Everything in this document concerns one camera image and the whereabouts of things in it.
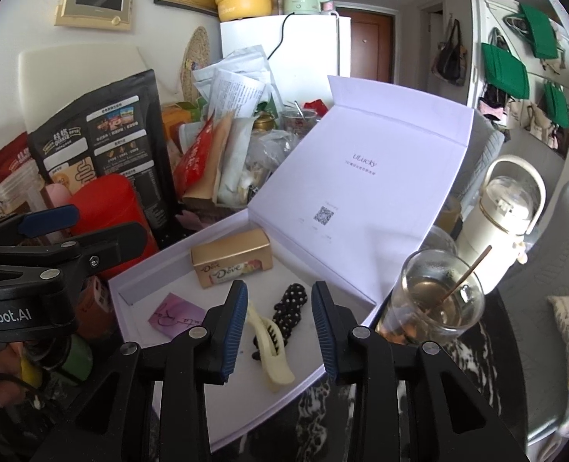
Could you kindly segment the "person's left hand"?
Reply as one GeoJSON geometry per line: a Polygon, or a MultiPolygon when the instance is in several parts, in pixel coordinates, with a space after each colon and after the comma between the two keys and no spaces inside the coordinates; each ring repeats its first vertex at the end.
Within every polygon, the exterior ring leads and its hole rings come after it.
{"type": "MultiPolygon", "coordinates": [[[[0,350],[0,373],[22,375],[22,343],[9,343],[0,350]]],[[[25,400],[25,389],[10,381],[0,382],[0,409],[19,405],[25,400]]]]}

